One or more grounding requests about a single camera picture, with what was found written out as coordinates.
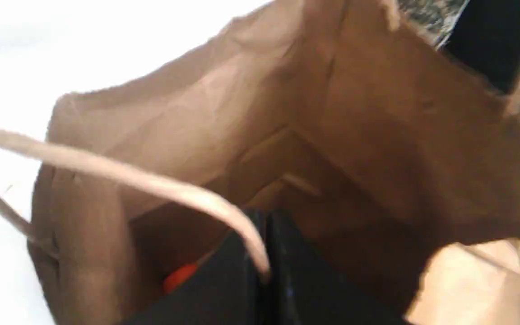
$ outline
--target twisted paper handle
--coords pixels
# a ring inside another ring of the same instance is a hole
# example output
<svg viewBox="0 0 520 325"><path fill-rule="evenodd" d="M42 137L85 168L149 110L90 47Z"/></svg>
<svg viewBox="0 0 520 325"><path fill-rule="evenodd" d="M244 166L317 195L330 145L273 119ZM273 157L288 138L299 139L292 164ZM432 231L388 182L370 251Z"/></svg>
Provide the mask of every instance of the twisted paper handle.
<svg viewBox="0 0 520 325"><path fill-rule="evenodd" d="M110 179L205 212L233 228L242 237L262 280L267 281L270 278L268 254L258 230L240 209L218 194L169 177L148 173L132 165L85 150L41 142L14 132L0 130L0 148L56 167ZM2 199L0 199L0 214L28 240L41 247L51 257L57 257L51 245L47 245L45 240L35 238L31 224L21 218Z"/></svg>

